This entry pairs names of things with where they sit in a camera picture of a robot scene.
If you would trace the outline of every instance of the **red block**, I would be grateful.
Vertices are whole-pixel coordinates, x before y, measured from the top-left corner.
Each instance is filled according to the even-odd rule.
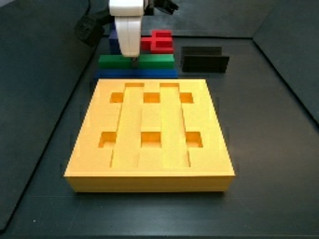
[[[150,37],[141,38],[141,49],[150,50],[152,54],[173,54],[172,31],[153,30]]]

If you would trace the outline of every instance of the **toy block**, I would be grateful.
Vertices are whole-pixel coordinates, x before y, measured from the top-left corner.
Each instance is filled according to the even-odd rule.
[[[129,69],[130,58],[122,57],[121,55],[101,55],[98,67],[101,69]]]
[[[121,55],[121,48],[120,48],[120,44],[109,44],[109,53],[110,55]]]
[[[173,54],[172,31],[153,30],[150,37],[142,37],[140,48],[152,54]]]
[[[98,59],[100,69],[129,69],[130,58],[121,55],[101,55]],[[173,69],[174,57],[172,54],[146,55],[138,57],[138,69]]]
[[[174,69],[172,54],[142,54],[138,59],[140,69]]]
[[[172,37],[172,31],[170,30],[153,30],[152,31],[152,36],[154,38],[158,38],[158,37]]]
[[[108,44],[109,45],[120,45],[116,30],[110,30],[110,33],[108,36]]]
[[[182,47],[182,72],[217,72],[224,73],[229,56],[221,56],[221,47]]]
[[[141,50],[150,50],[150,45],[152,45],[152,37],[141,37],[140,38]]]
[[[65,169],[74,191],[224,191],[233,177],[205,80],[98,80]]]
[[[94,81],[98,78],[178,78],[174,69],[102,69],[94,74]]]
[[[109,24],[109,31],[112,31],[112,30],[116,30],[114,22],[112,22],[112,23]]]

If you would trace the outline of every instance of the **yellow block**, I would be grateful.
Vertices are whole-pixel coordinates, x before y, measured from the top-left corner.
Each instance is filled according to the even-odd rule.
[[[224,191],[233,177],[204,79],[98,81],[65,169],[74,191]]]

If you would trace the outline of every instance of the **dark background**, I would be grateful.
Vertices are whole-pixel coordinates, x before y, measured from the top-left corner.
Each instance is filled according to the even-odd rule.
[[[180,78],[206,79],[236,172],[229,190],[72,192],[62,174],[106,37],[92,49],[73,36],[85,0],[16,0],[0,8],[4,237],[319,235],[319,2],[176,3],[173,16],[144,18],[142,32],[173,30],[177,69],[181,46],[221,46],[231,57],[225,74],[178,69]]]

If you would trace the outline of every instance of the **green block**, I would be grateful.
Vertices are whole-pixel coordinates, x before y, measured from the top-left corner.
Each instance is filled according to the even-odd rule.
[[[130,58],[121,55],[101,55],[98,59],[100,69],[129,69]]]
[[[121,55],[101,55],[100,69],[130,69],[132,59]],[[146,54],[138,57],[138,69],[174,69],[173,54]]]
[[[141,55],[138,59],[140,69],[174,69],[173,54]]]

